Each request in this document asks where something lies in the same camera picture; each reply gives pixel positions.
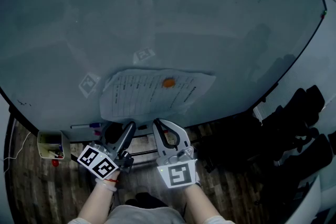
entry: red bracelet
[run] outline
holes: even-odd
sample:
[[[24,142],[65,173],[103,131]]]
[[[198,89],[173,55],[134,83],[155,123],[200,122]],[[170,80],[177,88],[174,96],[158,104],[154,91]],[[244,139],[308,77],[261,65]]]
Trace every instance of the red bracelet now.
[[[110,182],[119,182],[118,180],[114,180],[114,179],[105,179],[107,181],[110,181]]]

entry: gray shirt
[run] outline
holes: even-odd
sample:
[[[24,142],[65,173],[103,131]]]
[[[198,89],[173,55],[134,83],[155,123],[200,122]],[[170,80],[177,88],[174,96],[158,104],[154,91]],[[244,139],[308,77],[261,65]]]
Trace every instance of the gray shirt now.
[[[116,207],[108,216],[105,224],[182,224],[185,223],[179,212],[170,207],[143,209],[130,205]],[[76,218],[69,224],[90,224],[84,219]],[[207,219],[204,224],[234,224],[221,216]]]

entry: whiteboard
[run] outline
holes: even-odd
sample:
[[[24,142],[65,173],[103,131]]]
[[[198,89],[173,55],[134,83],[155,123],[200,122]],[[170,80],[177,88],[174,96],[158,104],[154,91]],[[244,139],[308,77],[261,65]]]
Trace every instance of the whiteboard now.
[[[0,86],[35,127],[79,141],[91,130],[70,126],[102,121],[99,97],[116,72],[202,72],[216,76],[212,87],[168,118],[200,124],[263,96],[324,9],[323,0],[0,0]]]

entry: white container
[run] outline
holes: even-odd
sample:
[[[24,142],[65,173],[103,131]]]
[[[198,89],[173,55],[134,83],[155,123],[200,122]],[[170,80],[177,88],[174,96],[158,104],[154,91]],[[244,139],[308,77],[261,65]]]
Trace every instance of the white container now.
[[[39,131],[37,148],[43,159],[71,160],[70,141],[61,131]]]

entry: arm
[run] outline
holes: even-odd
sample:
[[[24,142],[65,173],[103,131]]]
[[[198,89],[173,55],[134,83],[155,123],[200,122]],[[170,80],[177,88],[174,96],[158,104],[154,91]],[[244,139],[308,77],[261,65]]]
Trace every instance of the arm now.
[[[109,178],[117,180],[120,171],[115,171]],[[115,186],[115,182],[104,180],[105,184]],[[113,192],[100,184],[96,184],[93,192],[85,202],[78,217],[91,224],[104,224],[110,209]]]
[[[220,216],[217,209],[198,185],[195,184],[187,187],[184,190],[184,194],[196,224],[202,224],[211,217]]]

